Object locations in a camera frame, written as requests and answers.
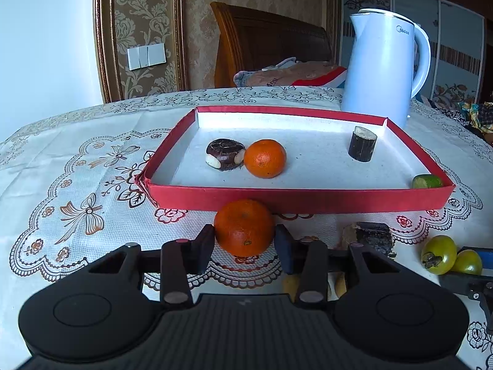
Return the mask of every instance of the light switch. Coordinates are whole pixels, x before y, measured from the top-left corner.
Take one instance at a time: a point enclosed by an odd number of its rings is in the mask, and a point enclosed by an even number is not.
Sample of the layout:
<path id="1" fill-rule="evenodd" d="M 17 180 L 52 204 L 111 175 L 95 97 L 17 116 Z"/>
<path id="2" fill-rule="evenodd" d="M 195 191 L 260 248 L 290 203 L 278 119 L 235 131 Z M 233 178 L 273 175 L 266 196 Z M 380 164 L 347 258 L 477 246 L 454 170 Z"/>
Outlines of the light switch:
<path id="1" fill-rule="evenodd" d="M 147 58 L 147 46 L 139 46 L 139 63 L 141 63 L 141 68 L 149 66 L 149 58 Z"/>
<path id="2" fill-rule="evenodd" d="M 147 55 L 149 57 L 149 66 L 165 63 L 164 43 L 149 44 L 147 46 Z"/>
<path id="3" fill-rule="evenodd" d="M 133 71 L 134 69 L 138 69 L 141 67 L 141 63 L 139 61 L 139 51 L 137 47 L 127 49 L 127 56 L 128 56 L 128 68 L 130 71 Z"/>

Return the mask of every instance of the orange fruit in box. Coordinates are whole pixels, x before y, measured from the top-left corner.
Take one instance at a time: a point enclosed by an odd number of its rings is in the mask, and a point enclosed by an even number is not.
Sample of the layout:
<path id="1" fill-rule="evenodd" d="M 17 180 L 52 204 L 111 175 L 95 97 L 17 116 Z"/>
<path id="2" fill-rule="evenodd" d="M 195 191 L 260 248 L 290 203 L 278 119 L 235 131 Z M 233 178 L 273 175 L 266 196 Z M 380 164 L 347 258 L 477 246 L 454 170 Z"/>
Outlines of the orange fruit in box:
<path id="1" fill-rule="evenodd" d="M 249 257 L 264 252 L 274 238 L 274 218 L 255 200 L 243 199 L 225 205 L 214 218 L 218 244 L 234 256 Z"/>
<path id="2" fill-rule="evenodd" d="M 279 142 L 262 139 L 246 149 L 243 163 L 252 175 L 258 178 L 273 178 L 284 170 L 286 150 Z"/>

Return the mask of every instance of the sliding wardrobe door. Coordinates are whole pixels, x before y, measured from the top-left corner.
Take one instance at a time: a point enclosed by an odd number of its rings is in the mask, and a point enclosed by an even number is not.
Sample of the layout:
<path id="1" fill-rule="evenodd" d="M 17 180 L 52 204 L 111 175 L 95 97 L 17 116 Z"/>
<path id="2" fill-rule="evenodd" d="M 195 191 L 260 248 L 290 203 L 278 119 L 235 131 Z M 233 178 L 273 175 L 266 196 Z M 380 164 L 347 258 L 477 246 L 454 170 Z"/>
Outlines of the sliding wardrobe door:
<path id="1" fill-rule="evenodd" d="M 427 98 L 432 97 L 433 76 L 435 74 L 436 52 L 438 45 L 438 0 L 393 0 L 393 11 L 404 15 L 419 24 L 428 35 L 431 47 L 431 63 L 425 84 L 418 92 Z M 419 62 L 419 51 L 414 57 L 415 72 Z"/>
<path id="2" fill-rule="evenodd" d="M 433 102 L 460 111 L 478 93 L 484 43 L 484 19 L 464 8 L 441 2 L 440 60 Z"/>
<path id="3" fill-rule="evenodd" d="M 380 8 L 390 10 L 390 0 L 342 0 L 342 37 L 339 65 L 347 68 L 354 43 L 354 28 L 349 16 L 361 8 Z"/>

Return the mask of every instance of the table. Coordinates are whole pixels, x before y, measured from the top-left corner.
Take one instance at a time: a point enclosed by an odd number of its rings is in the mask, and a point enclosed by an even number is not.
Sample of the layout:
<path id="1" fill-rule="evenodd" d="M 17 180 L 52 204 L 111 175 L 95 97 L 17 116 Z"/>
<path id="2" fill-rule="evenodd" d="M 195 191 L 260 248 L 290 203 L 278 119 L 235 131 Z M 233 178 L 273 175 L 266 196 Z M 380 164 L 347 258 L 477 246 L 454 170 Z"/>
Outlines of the table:
<path id="1" fill-rule="evenodd" d="M 133 184 L 176 122 L 197 105 L 282 105 L 339 110 L 342 90 L 317 87 L 232 88 L 176 92 L 90 107 L 25 126 L 0 144 L 0 368 L 29 352 L 18 331 L 24 301 L 125 242 L 156 249 L 194 238 L 213 212 L 155 208 Z M 354 221 L 387 223 L 398 262 L 437 281 L 418 261 L 418 243 L 446 233 L 458 246 L 491 247 L 493 149 L 416 100 L 406 131 L 457 185 L 447 205 L 425 212 L 353 215 L 279 214 L 295 238 L 317 237 L 329 247 Z M 258 294 L 282 290 L 275 251 L 233 257 L 215 247 L 204 275 L 190 276 L 200 293 Z M 148 274 L 144 293 L 157 299 L 159 279 Z M 470 326 L 458 353 L 476 370 L 493 368 L 493 340 L 479 304 L 461 297 Z"/>

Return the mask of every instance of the bed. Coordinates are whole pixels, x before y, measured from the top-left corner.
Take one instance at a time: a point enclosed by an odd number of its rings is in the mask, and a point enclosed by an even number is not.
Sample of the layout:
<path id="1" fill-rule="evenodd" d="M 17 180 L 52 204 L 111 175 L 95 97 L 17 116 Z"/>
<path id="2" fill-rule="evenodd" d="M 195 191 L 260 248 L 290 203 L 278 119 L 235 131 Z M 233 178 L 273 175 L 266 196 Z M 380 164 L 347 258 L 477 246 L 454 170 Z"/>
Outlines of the bed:
<path id="1" fill-rule="evenodd" d="M 324 28 L 251 8 L 213 1 L 220 37 L 214 73 L 216 88 L 235 87 L 239 71 L 257 71 L 289 57 L 331 61 Z"/>

